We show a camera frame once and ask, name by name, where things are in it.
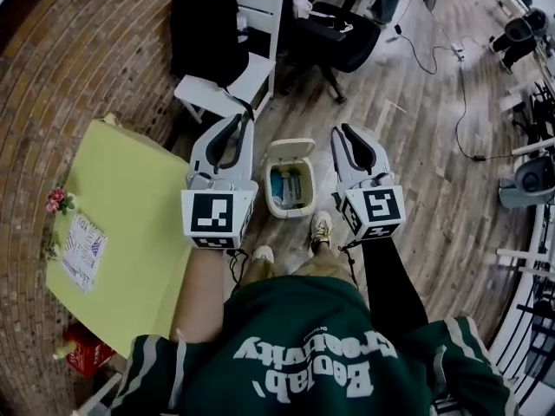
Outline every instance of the small bag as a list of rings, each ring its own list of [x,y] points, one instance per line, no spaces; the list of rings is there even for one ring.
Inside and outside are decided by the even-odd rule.
[[[239,43],[237,0],[172,0],[171,73],[214,81],[228,94],[231,85],[246,70],[249,51]],[[253,118],[252,107],[231,94]]]

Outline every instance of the brick floor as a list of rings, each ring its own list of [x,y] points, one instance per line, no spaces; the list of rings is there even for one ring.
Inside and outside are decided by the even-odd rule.
[[[0,403],[70,413],[90,394],[51,354],[69,312],[44,286],[46,193],[107,112],[163,142],[181,111],[168,73],[170,0],[7,0],[0,8]]]

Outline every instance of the green sweatshirt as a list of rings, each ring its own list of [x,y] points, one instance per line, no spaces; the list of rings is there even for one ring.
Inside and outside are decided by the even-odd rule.
[[[449,393],[473,416],[518,414],[472,320],[394,347],[350,284],[284,276],[234,294],[213,343],[137,337],[112,414],[429,416]]]

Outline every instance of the white stripe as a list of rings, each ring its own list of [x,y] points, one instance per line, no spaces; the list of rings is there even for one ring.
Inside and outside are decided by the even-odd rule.
[[[453,317],[449,317],[448,319],[446,319],[445,323],[447,324],[447,331],[451,336],[453,344],[459,347],[466,357],[484,363],[476,357],[474,351],[465,343],[464,339],[462,338],[462,331],[460,331],[459,323]]]
[[[266,395],[264,394],[264,392],[262,391],[262,387],[260,386],[260,384],[258,382],[256,382],[255,380],[252,382],[252,386],[254,387],[254,391],[257,392],[257,395],[260,396],[261,398],[265,398]]]
[[[112,404],[112,408],[116,408],[120,406],[123,402],[123,399],[132,392],[135,392],[139,389],[140,383],[142,382],[142,378],[144,378],[148,371],[153,367],[154,363],[156,362],[156,342],[160,339],[160,336],[149,335],[147,340],[145,341],[144,345],[142,346],[142,353],[143,353],[143,364],[140,368],[139,374],[135,377],[131,383],[129,384],[129,388],[122,396],[114,399],[114,403]]]
[[[177,330],[177,336],[179,337],[179,342],[177,346],[177,354],[175,359],[175,379],[173,380],[172,395],[170,396],[170,401],[168,407],[173,410],[177,406],[177,400],[181,395],[181,388],[183,387],[183,376],[185,372],[183,371],[183,362],[185,362],[185,355],[187,353],[187,343],[183,334]]]
[[[489,366],[492,369],[493,374],[501,376],[503,380],[503,385],[509,390],[509,398],[506,400],[505,403],[505,415],[506,416],[514,416],[517,409],[517,402],[514,398],[513,387],[511,387],[511,383],[505,379],[505,377],[500,373],[497,367],[494,366],[492,360],[489,357],[489,353],[487,352],[487,348],[484,345],[484,342],[480,339],[480,335],[478,334],[478,329],[476,328],[476,324],[474,323],[473,319],[467,317],[468,320],[468,327],[470,328],[470,334],[474,337],[474,339],[478,342],[478,346],[480,347],[480,351],[482,352],[482,356],[484,356],[487,361],[489,362]]]
[[[435,388],[434,394],[441,396],[447,392],[447,381],[445,380],[445,372],[443,371],[443,355],[447,351],[445,345],[441,345],[435,350],[434,356],[434,375],[435,375]]]
[[[133,365],[133,351],[135,350],[135,341],[137,340],[137,338],[135,337],[133,339],[133,342],[131,342],[131,351],[129,352],[129,359],[127,359],[127,366],[125,369],[125,373],[123,374],[123,377],[121,378],[121,382],[120,382],[120,387],[118,388],[118,393],[115,395],[115,397],[117,398],[121,391],[123,390],[123,387],[127,384],[127,378],[129,377],[129,371],[131,371],[131,365]]]

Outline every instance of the black cable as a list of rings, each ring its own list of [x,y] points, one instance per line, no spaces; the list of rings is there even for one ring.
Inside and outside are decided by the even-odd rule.
[[[357,242],[357,241],[353,240],[350,244],[338,247],[338,249],[342,253],[345,253],[347,255],[347,262],[349,263],[350,276],[353,279],[353,282],[355,283],[355,286],[357,288],[359,288],[359,287],[358,287],[358,282],[356,281],[356,276],[355,276],[355,263],[356,263],[356,261],[355,261],[355,259],[353,259],[350,256],[349,250],[351,248],[355,248],[356,246],[360,245],[361,243],[362,243],[361,241]]]
[[[413,0],[410,0],[410,1],[408,2],[408,5],[407,5],[407,7],[405,8],[405,11],[402,13],[401,18],[397,21],[397,25],[398,25],[399,23],[401,23],[401,20],[403,19],[403,17],[405,17],[405,14],[407,14],[408,8],[410,8],[410,4],[411,4],[412,2],[413,2]]]
[[[245,272],[245,265],[246,265],[246,261],[249,259],[249,255],[241,250],[229,250],[228,254],[232,254],[232,259],[229,261],[229,270],[232,273],[232,277],[233,277],[233,281],[235,282],[235,288],[233,289],[233,291],[235,291],[236,289],[239,288],[239,283],[241,282],[241,279],[243,278],[243,273]],[[243,259],[243,262],[241,263],[241,272],[239,273],[239,278],[237,279],[237,277],[235,276],[235,265],[238,262],[238,257],[239,256],[245,256],[245,259]]]
[[[440,21],[435,17],[434,12],[432,12],[430,10],[430,14],[432,15],[432,17],[434,18],[435,22],[440,26],[441,30],[443,31],[443,34],[445,34],[445,37],[447,37],[447,39],[449,40],[449,44],[452,45],[453,41],[451,40],[451,37],[449,37],[449,34],[447,33],[447,31],[445,31],[445,29],[443,28],[443,25],[440,23]]]
[[[434,71],[430,71],[429,69],[424,68],[424,66],[421,64],[418,55],[416,55],[416,49],[414,44],[410,41],[410,39],[406,36],[404,36],[403,34],[400,34],[399,37],[404,38],[407,42],[410,43],[410,47],[413,49],[413,54],[415,56],[416,61],[418,62],[418,66],[421,67],[422,71],[427,72],[430,75],[436,75],[437,74],[437,59],[435,58],[435,50],[436,49],[446,49],[447,51],[451,51],[450,48],[446,48],[445,46],[434,46],[432,48],[432,57],[434,58],[434,65],[435,65],[435,70]]]
[[[460,74],[460,85],[462,86],[462,98],[464,100],[465,103],[465,110],[462,113],[462,116],[460,117],[460,119],[457,121],[457,124],[454,127],[454,135],[455,138],[457,139],[457,145],[459,146],[460,152],[462,153],[463,156],[465,156],[467,159],[473,160],[474,162],[486,162],[488,160],[493,160],[493,159],[506,159],[508,157],[513,157],[511,154],[508,155],[500,155],[500,156],[491,156],[491,157],[486,157],[486,156],[482,156],[482,155],[468,155],[467,153],[465,153],[465,151],[462,149],[462,146],[460,145],[460,140],[459,140],[459,125],[462,122],[462,120],[465,118],[465,116],[467,115],[467,90],[465,88],[465,76],[462,73],[462,64],[459,64],[459,74]]]
[[[459,73],[460,73],[460,85],[462,86],[462,98],[465,102],[465,110],[462,113],[462,116],[457,121],[457,124],[454,127],[454,135],[457,138],[457,145],[459,146],[459,149],[460,149],[460,152],[462,153],[462,155],[465,156],[467,159],[472,160],[473,158],[471,156],[469,156],[468,154],[466,154],[465,150],[462,149],[462,146],[460,145],[460,141],[459,141],[459,125],[462,122],[462,120],[465,118],[465,116],[467,115],[467,110],[468,110],[467,91],[465,89],[465,76],[462,74],[462,65],[461,64],[459,64]]]

